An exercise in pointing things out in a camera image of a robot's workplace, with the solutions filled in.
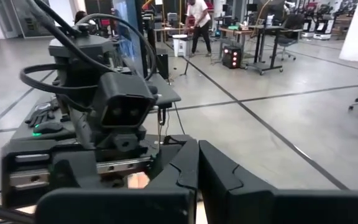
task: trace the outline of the black pants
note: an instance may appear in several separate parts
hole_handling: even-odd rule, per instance
[[[209,23],[208,21],[203,27],[195,27],[193,31],[193,47],[191,53],[195,53],[197,49],[198,38],[202,35],[205,40],[206,50],[211,53],[211,43],[209,42]]]

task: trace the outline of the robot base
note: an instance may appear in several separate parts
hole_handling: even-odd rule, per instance
[[[316,40],[329,40],[331,34],[314,34],[313,38]]]
[[[302,32],[301,36],[302,37],[313,37],[314,32]]]

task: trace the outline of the person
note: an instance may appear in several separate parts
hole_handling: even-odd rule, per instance
[[[75,14],[75,19],[74,19],[74,24],[77,24],[78,21],[80,21],[82,18],[84,18],[86,16],[86,12],[85,11],[78,11]]]
[[[189,16],[194,16],[195,24],[193,31],[193,46],[190,57],[194,56],[197,49],[198,38],[202,35],[206,44],[208,53],[206,57],[211,56],[211,43],[209,41],[209,25],[211,16],[208,14],[208,7],[204,0],[188,0],[186,27],[188,27]]]

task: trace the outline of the man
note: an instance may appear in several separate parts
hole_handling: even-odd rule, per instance
[[[194,16],[195,24],[193,31],[193,47],[191,48],[190,57],[194,56],[194,53],[197,49],[198,38],[202,35],[206,49],[208,53],[206,57],[211,56],[211,44],[209,42],[209,24],[211,16],[208,14],[208,7],[204,0],[188,0],[189,6],[187,8],[187,18],[186,18],[186,27],[188,27],[188,17]]]

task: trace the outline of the white shirt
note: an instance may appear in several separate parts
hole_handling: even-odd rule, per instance
[[[201,16],[203,15],[203,11],[208,9],[208,6],[204,2],[204,0],[196,0],[194,5],[189,4],[187,7],[187,16],[194,16],[195,22],[197,22]],[[211,16],[209,13],[198,23],[198,26],[203,27],[209,20],[211,20]]]

